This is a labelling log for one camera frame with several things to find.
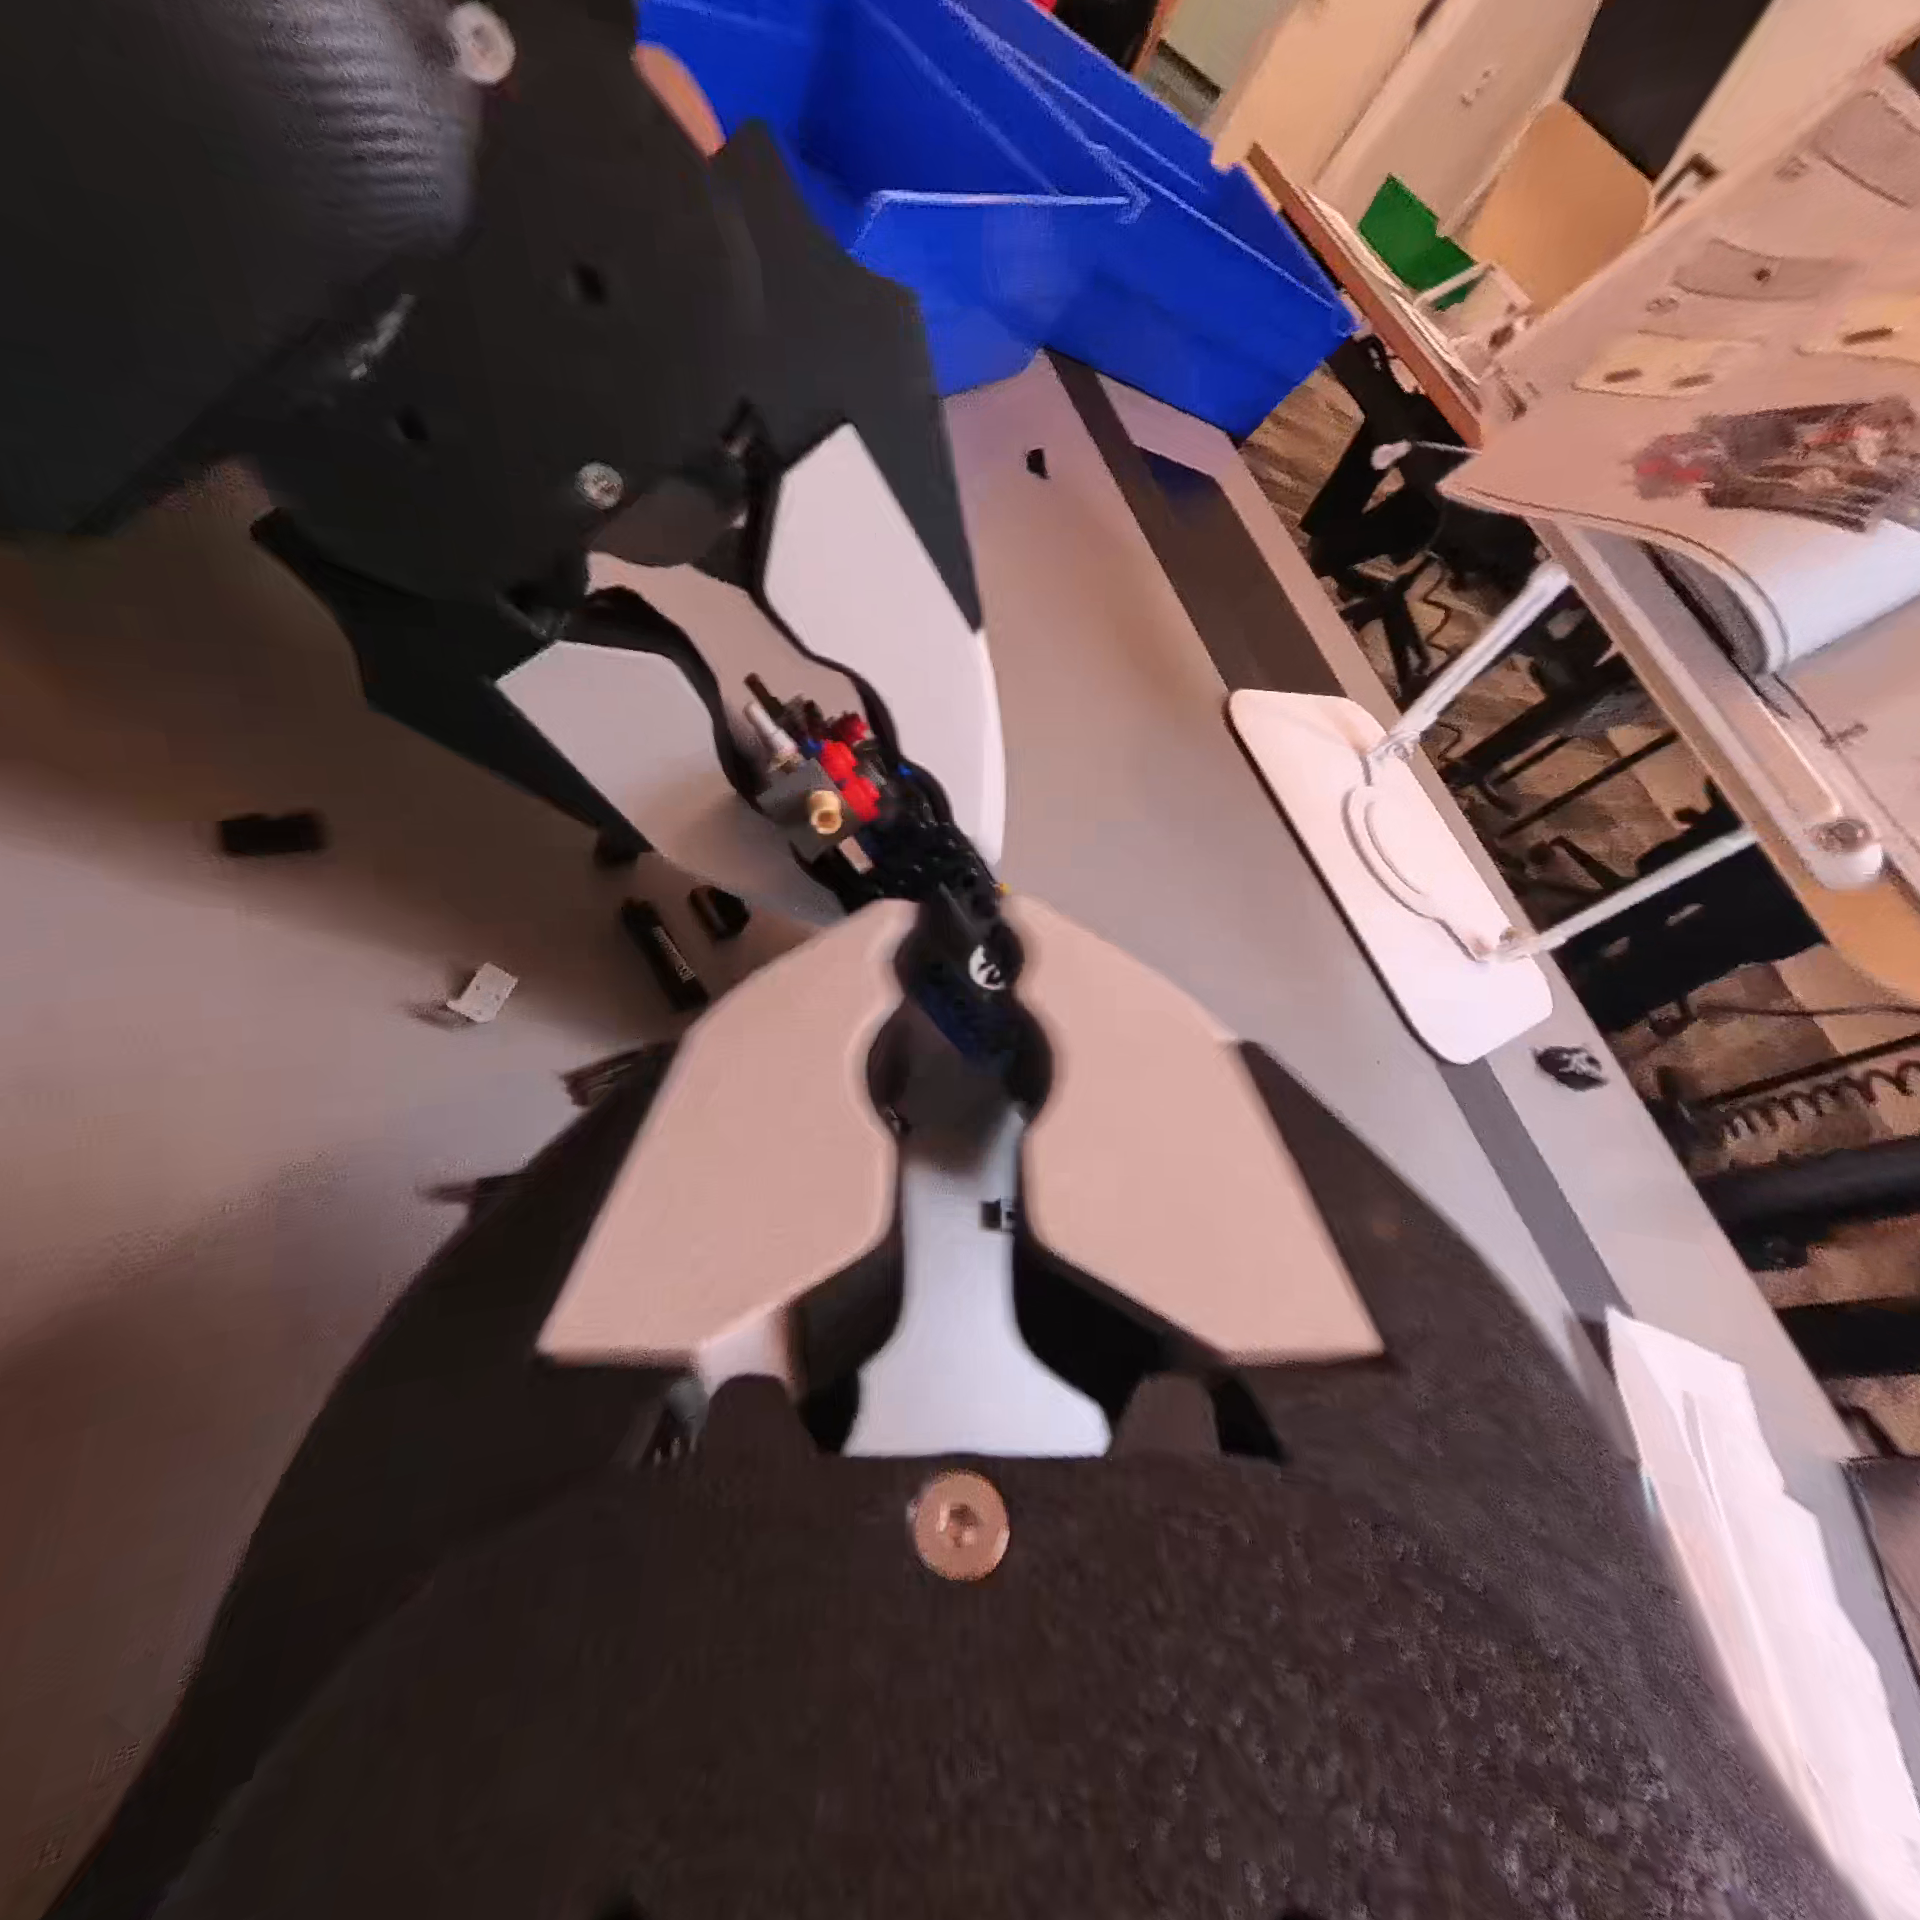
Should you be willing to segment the white book stand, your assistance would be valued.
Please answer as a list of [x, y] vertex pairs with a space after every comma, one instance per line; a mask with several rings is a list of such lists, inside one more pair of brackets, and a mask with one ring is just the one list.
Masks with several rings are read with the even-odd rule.
[[[1555, 1011], [1549, 959], [1681, 883], [1765, 853], [1836, 952], [1916, 1004], [1916, 534], [1861, 541], [1827, 570], [1798, 560], [1813, 613], [1842, 655], [1832, 693], [1790, 672], [1749, 677], [1639, 541], [1538, 519], [1544, 583], [1402, 715], [1347, 696], [1236, 690], [1228, 726], [1341, 908], [1412, 1035], [1477, 1065]], [[1676, 868], [1537, 930], [1497, 892], [1454, 807], [1419, 759], [1448, 708], [1575, 592], [1595, 613], [1703, 773], [1736, 809]]]

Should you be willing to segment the lego car model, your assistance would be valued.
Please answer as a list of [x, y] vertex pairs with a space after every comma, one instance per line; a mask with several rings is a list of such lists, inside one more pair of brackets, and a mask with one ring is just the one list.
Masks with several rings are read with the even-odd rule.
[[781, 698], [757, 674], [742, 686], [757, 811], [844, 913], [915, 908], [907, 995], [972, 1067], [1032, 1099], [1042, 1043], [1017, 996], [1027, 954], [1004, 913], [1007, 890], [946, 790], [864, 713]]

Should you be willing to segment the blue plastic bin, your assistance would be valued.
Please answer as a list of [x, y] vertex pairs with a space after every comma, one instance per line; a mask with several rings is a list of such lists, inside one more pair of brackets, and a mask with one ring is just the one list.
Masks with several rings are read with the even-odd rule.
[[1245, 178], [1212, 214], [1137, 175], [1108, 195], [826, 192], [833, 236], [919, 302], [955, 399], [1055, 352], [1249, 437], [1355, 333], [1332, 281]]
[[855, 199], [1113, 195], [1108, 163], [1212, 180], [1208, 140], [1113, 52], [1148, 4], [647, 3], [725, 132], [762, 124]]

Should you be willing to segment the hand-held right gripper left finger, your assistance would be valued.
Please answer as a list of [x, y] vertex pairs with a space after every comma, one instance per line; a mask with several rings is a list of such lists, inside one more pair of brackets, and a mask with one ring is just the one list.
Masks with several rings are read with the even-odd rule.
[[883, 901], [730, 988], [684, 1033], [538, 1332], [554, 1366], [637, 1366], [805, 1398], [839, 1365], [807, 1306], [899, 1221], [870, 1085], [919, 913]]

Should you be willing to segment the white numbered paper bag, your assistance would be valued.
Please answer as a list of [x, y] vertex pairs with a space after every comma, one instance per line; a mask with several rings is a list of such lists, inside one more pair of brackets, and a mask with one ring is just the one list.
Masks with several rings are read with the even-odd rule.
[[1693, 1607], [1769, 1765], [1873, 1917], [1919, 1915], [1919, 1807], [1882, 1670], [1745, 1371], [1605, 1316], [1607, 1354]]

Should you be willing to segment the long black lego plate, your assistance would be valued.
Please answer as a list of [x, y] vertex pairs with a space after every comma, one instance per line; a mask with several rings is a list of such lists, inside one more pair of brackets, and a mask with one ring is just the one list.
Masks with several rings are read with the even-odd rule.
[[618, 908], [618, 924], [676, 1015], [701, 1015], [709, 1008], [709, 986], [652, 903], [626, 899]]

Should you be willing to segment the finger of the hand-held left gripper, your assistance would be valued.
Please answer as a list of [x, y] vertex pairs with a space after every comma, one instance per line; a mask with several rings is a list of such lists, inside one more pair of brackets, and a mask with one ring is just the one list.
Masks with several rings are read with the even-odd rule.
[[668, 865], [796, 920], [837, 920], [875, 899], [844, 858], [805, 862], [757, 807], [764, 756], [751, 678], [852, 708], [839, 674], [789, 659], [757, 614], [719, 640], [652, 606], [589, 606], [497, 680], [506, 703]]
[[1000, 862], [1007, 750], [987, 631], [852, 424], [782, 474], [761, 588], [795, 644], [884, 713], [896, 754], [939, 783], [975, 851]]

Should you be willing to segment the black backdrop board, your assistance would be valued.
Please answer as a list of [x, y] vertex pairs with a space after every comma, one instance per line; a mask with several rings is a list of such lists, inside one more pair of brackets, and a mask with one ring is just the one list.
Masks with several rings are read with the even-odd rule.
[[1644, 180], [1656, 180], [1769, 7], [1600, 3], [1563, 101]]

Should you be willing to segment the green plastic bin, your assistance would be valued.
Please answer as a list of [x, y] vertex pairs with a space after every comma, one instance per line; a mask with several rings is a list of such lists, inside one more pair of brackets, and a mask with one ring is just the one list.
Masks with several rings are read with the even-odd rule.
[[1412, 295], [1433, 295], [1479, 269], [1479, 260], [1440, 231], [1433, 206], [1396, 175], [1382, 178], [1357, 232]]

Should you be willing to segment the lego instruction booklet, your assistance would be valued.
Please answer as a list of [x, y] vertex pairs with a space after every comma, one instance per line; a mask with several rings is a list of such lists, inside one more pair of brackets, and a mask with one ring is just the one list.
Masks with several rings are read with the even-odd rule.
[[1916, 24], [1495, 365], [1533, 524], [1823, 939], [1916, 1001]]

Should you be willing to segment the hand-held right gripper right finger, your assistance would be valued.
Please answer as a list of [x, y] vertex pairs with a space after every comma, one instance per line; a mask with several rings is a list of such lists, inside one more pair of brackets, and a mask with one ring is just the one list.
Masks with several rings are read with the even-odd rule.
[[1163, 972], [1012, 901], [1015, 1302], [1111, 1429], [1145, 1380], [1211, 1398], [1373, 1366], [1385, 1336], [1249, 1048]]

